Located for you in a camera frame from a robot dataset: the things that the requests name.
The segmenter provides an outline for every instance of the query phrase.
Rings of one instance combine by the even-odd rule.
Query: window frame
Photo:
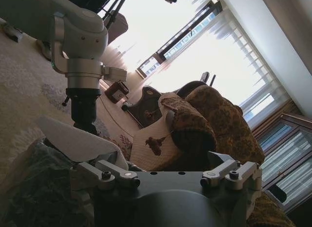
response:
[[[155,58],[159,65],[167,60],[165,54],[176,46],[188,33],[192,32],[209,14],[214,13],[217,16],[223,10],[221,1],[213,3],[210,0],[181,30],[179,30],[174,36],[172,36],[160,49],[158,49],[154,54],[143,61],[136,71],[144,79],[147,75],[143,72],[141,67],[150,59]]]

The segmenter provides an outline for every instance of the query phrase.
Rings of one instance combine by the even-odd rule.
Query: white wall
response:
[[[312,118],[312,75],[263,0],[224,0],[302,113]]]

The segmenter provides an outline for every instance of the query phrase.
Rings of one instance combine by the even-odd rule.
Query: cushion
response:
[[[216,152],[228,154],[241,163],[252,161],[262,164],[262,148],[238,106],[209,86],[197,87],[185,100],[196,108],[212,127],[217,142]]]
[[[203,170],[204,153],[216,145],[206,119],[174,93],[163,94],[158,105],[162,118],[136,132],[130,161],[145,170]]]

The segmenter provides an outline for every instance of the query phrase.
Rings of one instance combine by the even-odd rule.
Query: carpet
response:
[[[52,69],[34,38],[25,35],[16,43],[0,29],[0,182],[17,155],[43,137],[34,123],[38,117],[47,115],[73,125],[70,102],[61,105],[66,86],[67,79]],[[95,125],[101,136],[129,152],[138,126],[104,95],[97,101]]]

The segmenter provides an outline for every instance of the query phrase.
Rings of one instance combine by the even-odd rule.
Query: window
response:
[[[153,71],[165,60],[172,57],[178,51],[187,46],[199,33],[209,25],[216,15],[222,11],[221,2],[211,0],[205,5],[197,15],[166,42],[157,52],[138,67],[138,71],[143,77],[151,75]]]
[[[134,72],[188,24],[209,1],[178,0],[177,3],[169,4],[164,0],[126,0],[119,12],[127,19],[129,29],[115,39],[108,50],[119,51],[122,54],[118,57],[118,60],[121,60],[118,62],[119,67]],[[111,0],[104,7],[105,10],[108,10],[113,2],[114,0]]]
[[[289,96],[229,9],[211,19],[206,27],[198,22],[192,31],[199,25],[201,31],[185,44],[188,37],[153,54],[154,66],[145,71],[150,74],[153,70],[157,75],[144,84],[162,93],[171,92],[209,72],[216,75],[213,87],[242,108],[245,120],[253,128]],[[161,57],[164,51],[165,61]],[[141,68],[145,69],[150,60]]]

